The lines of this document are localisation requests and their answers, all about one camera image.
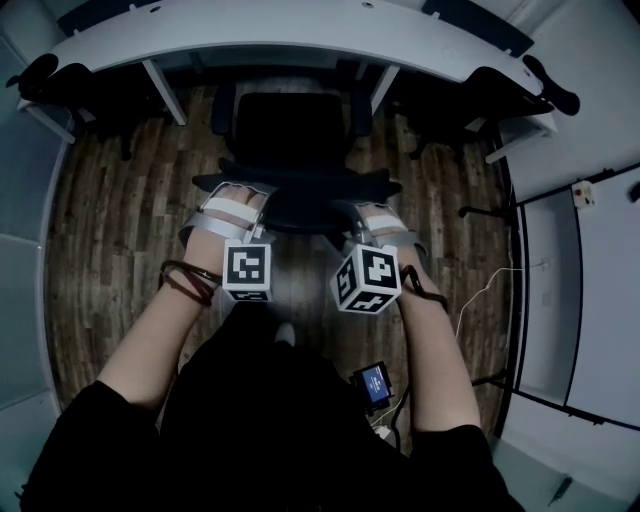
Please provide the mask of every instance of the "hand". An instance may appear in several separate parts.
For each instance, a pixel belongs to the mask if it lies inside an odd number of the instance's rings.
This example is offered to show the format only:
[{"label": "hand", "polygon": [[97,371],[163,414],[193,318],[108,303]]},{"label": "hand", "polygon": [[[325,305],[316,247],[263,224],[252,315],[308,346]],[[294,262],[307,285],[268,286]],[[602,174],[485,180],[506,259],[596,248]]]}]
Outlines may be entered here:
[{"label": "hand", "polygon": [[[215,197],[232,199],[240,204],[246,204],[255,209],[260,209],[265,200],[264,194],[256,193],[248,187],[239,185],[227,185],[221,188]],[[249,223],[243,219],[239,219],[228,213],[205,210],[205,214],[220,220],[230,222],[241,228],[248,228]],[[226,238],[210,231],[193,228],[189,241],[187,242],[187,250],[184,254],[184,261],[203,268],[209,272],[221,276],[224,265],[224,242]]]},{"label": "hand", "polygon": [[[394,215],[394,213],[388,208],[384,208],[381,206],[376,206],[373,204],[368,204],[365,206],[359,207],[360,214],[363,218],[374,217],[376,215]],[[402,228],[392,227],[392,228],[384,228],[377,229],[371,232],[371,235],[376,236],[384,236],[390,235],[392,233],[400,233],[404,231]],[[438,287],[431,280],[431,278],[427,275],[426,271],[422,267],[422,263],[420,262],[420,256],[418,255],[418,250],[414,245],[405,245],[398,247],[398,266],[400,270],[403,270],[407,266],[413,266],[418,272],[418,277],[420,279],[420,283],[422,284],[422,288],[430,293],[440,293],[438,291]],[[407,278],[404,282],[404,288],[409,291],[413,291],[413,286],[411,285],[411,280]]]}]

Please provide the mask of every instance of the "desk leg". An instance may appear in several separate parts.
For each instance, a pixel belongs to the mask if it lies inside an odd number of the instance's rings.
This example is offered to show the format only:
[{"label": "desk leg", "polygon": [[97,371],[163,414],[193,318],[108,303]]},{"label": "desk leg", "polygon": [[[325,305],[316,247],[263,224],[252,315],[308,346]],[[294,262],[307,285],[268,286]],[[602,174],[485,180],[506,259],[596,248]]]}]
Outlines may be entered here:
[{"label": "desk leg", "polygon": [[382,73],[380,80],[378,80],[376,88],[373,90],[373,94],[371,95],[371,111],[374,114],[376,113],[376,110],[378,110],[380,103],[382,103],[382,99],[384,98],[384,95],[387,94],[389,87],[391,87],[393,79],[398,74],[398,71],[400,71],[398,66],[387,66]]},{"label": "desk leg", "polygon": [[73,144],[76,141],[76,138],[71,135],[67,130],[65,130],[62,126],[56,123],[53,119],[51,119],[47,114],[45,114],[40,107],[36,105],[31,105],[27,107],[27,112],[35,117],[38,121],[40,121],[43,125],[45,125],[49,130],[62,138],[65,142],[69,144]]},{"label": "desk leg", "polygon": [[533,140],[533,139],[537,139],[538,137],[542,137],[546,133],[547,132],[545,130],[543,130],[542,128],[533,128],[530,132],[525,133],[524,135],[518,137],[517,139],[512,140],[511,142],[509,142],[509,144],[507,144],[506,146],[503,146],[500,149],[498,149],[497,151],[494,151],[493,153],[490,153],[489,155],[487,155],[487,157],[484,159],[484,161],[487,162],[488,164],[492,164],[494,162],[497,162],[502,157],[507,156],[507,153],[509,153],[509,151],[511,151],[512,149],[517,148],[518,146],[524,144],[525,142],[527,142],[529,140]]},{"label": "desk leg", "polygon": [[180,103],[178,103],[176,95],[173,94],[171,87],[169,87],[167,79],[164,77],[164,73],[162,72],[160,67],[155,62],[149,59],[143,60],[142,65],[144,66],[144,69],[147,70],[147,73],[149,73],[151,80],[156,86],[156,89],[158,89],[160,96],[162,96],[162,99],[167,105],[169,112],[171,112],[171,115],[176,120],[176,123],[178,123],[180,126],[186,125],[187,116],[184,115],[182,107],[180,106]]}]

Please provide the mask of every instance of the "black shirt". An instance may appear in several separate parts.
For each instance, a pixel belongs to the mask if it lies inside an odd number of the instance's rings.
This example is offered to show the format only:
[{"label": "black shirt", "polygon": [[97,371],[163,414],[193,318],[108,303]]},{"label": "black shirt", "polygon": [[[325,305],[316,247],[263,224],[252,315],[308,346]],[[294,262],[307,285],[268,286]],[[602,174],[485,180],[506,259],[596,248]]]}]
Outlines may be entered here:
[{"label": "black shirt", "polygon": [[479,428],[414,433],[407,458],[329,361],[284,343],[247,360],[228,334],[185,365],[160,432],[105,384],[85,388],[22,510],[522,510]]}]

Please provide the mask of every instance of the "black and white marker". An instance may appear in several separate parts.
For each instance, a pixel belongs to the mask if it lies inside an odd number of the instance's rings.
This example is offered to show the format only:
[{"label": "black and white marker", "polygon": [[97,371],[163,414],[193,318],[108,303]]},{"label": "black and white marker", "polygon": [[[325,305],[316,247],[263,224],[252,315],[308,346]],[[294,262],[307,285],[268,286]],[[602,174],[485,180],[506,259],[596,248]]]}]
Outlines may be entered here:
[{"label": "black and white marker", "polygon": [[235,301],[270,301],[271,246],[227,239],[222,289]]},{"label": "black and white marker", "polygon": [[400,295],[397,249],[357,245],[331,278],[340,311],[375,315]]}]

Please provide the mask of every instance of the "device screen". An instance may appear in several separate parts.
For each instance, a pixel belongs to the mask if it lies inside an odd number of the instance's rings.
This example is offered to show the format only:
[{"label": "device screen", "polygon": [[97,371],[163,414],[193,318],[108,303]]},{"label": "device screen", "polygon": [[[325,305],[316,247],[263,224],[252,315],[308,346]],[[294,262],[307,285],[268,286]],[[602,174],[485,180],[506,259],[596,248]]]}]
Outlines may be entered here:
[{"label": "device screen", "polygon": [[389,398],[389,389],[382,377],[380,367],[370,368],[362,372],[362,377],[367,385],[367,391],[371,397],[371,402],[375,403],[385,398]]}]

